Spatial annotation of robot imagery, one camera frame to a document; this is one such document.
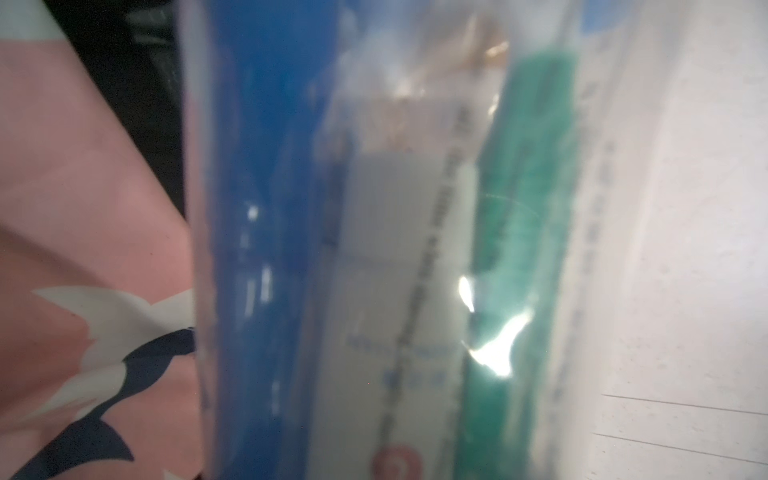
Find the white suitcase with black lining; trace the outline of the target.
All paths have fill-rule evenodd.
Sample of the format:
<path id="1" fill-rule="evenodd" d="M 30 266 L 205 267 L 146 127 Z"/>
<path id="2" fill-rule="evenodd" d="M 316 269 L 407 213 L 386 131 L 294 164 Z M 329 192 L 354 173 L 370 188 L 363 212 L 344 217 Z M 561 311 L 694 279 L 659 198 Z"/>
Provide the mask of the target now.
<path id="1" fill-rule="evenodd" d="M 185 213 L 173 1 L 47 1 L 172 204 Z"/>

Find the pink navy patterned garment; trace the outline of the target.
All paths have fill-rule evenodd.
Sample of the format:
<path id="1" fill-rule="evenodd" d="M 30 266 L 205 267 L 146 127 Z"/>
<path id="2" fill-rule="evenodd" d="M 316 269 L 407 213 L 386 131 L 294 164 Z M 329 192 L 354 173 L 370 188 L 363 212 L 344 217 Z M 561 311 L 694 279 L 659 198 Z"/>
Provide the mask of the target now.
<path id="1" fill-rule="evenodd" d="M 187 226 L 70 44 L 1 44 L 1 475 L 202 467 Z"/>

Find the clear cup with blue lid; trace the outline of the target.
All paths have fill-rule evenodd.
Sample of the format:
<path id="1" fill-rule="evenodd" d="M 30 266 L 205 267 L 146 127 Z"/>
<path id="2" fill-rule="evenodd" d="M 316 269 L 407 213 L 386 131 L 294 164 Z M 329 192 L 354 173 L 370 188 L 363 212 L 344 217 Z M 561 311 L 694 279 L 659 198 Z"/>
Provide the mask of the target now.
<path id="1" fill-rule="evenodd" d="M 580 479 L 683 1 L 182 1 L 205 479 Z"/>

